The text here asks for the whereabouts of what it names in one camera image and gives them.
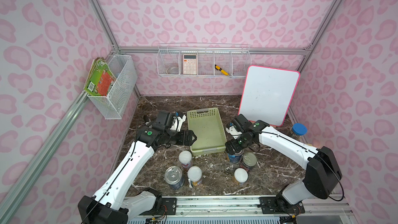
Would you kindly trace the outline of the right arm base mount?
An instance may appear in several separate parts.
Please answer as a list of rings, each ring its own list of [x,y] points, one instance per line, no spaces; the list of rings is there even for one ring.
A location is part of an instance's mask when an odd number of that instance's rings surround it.
[[[261,208],[263,214],[288,214],[299,215],[305,213],[305,208],[302,201],[297,204],[290,204],[282,195],[283,189],[273,197],[260,197],[260,204],[257,207]]]

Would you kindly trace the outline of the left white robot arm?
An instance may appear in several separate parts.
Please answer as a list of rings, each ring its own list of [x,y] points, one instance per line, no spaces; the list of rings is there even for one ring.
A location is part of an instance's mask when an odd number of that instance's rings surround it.
[[[191,146],[197,136],[181,127],[187,117],[179,112],[159,111],[156,120],[144,118],[137,128],[135,141],[110,178],[93,196],[83,196],[78,210],[83,224],[126,224],[140,214],[156,219],[166,214],[162,206],[162,194],[146,188],[138,195],[125,196],[147,161],[161,146],[172,144]]]

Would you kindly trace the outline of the blue lid pencil jar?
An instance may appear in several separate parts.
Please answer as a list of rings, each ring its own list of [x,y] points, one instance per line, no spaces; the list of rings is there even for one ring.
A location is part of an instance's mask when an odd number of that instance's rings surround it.
[[[291,129],[288,133],[288,136],[292,139],[299,141],[301,139],[301,137],[304,136],[307,132],[308,132],[308,129],[306,126],[304,126],[301,123],[295,123],[291,127]]]

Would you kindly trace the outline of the white lid yellow can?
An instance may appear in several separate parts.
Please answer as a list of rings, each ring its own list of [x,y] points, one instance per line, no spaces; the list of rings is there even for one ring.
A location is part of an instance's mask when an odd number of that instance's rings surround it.
[[[190,188],[195,188],[202,183],[202,170],[197,166],[192,166],[187,176]]]

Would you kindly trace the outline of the green plastic basket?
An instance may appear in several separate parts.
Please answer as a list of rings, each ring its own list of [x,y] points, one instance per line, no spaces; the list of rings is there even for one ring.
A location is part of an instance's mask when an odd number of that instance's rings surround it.
[[[188,129],[197,136],[190,147],[195,157],[226,151],[227,138],[218,108],[187,111],[187,119]]]

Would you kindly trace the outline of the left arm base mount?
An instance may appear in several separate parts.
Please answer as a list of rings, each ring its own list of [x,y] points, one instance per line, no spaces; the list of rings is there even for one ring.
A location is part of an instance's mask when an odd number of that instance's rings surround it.
[[[157,216],[157,215],[163,215],[166,213],[166,215],[176,215],[176,207],[177,207],[177,198],[159,198],[156,199],[154,207],[149,210],[145,211],[140,214],[140,216]]]

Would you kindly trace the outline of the blue soup can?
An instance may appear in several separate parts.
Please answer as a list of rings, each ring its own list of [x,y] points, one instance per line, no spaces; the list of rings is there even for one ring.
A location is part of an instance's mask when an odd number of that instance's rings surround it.
[[[183,171],[177,166],[169,167],[165,171],[164,179],[173,190],[178,190],[184,186]]]
[[[230,163],[235,163],[235,164],[239,163],[240,160],[241,160],[241,157],[242,157],[243,153],[244,153],[244,151],[241,151],[241,152],[239,152],[239,153],[235,153],[235,154],[233,154],[233,155],[227,153],[227,160],[228,160],[228,162],[230,162]]]

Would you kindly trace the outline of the grey white stapler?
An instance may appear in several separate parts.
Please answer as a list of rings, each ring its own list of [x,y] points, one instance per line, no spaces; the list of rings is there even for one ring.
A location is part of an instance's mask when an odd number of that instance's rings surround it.
[[[144,115],[144,124],[147,125],[150,122],[150,119],[147,115]]]

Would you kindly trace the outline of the white lid can back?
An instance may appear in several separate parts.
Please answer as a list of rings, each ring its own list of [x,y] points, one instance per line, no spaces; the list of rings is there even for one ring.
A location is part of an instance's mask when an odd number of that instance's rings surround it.
[[[178,156],[179,162],[185,171],[188,171],[192,167],[192,154],[191,152],[184,150]]]

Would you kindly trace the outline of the green lid vegetable can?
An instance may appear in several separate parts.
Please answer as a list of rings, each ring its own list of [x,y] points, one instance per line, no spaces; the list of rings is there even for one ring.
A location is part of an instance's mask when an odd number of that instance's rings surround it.
[[[257,158],[254,153],[246,152],[242,155],[240,161],[240,168],[248,173],[257,165]]]

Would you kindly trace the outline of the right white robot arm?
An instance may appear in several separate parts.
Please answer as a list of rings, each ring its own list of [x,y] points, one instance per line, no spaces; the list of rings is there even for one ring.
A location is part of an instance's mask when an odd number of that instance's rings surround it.
[[[303,144],[262,120],[251,122],[242,114],[227,124],[226,132],[233,137],[225,143],[231,155],[253,144],[261,144],[280,152],[305,170],[303,179],[285,186],[276,195],[272,206],[276,212],[287,213],[311,197],[325,200],[341,183],[343,176],[336,157],[325,146],[316,148]]]

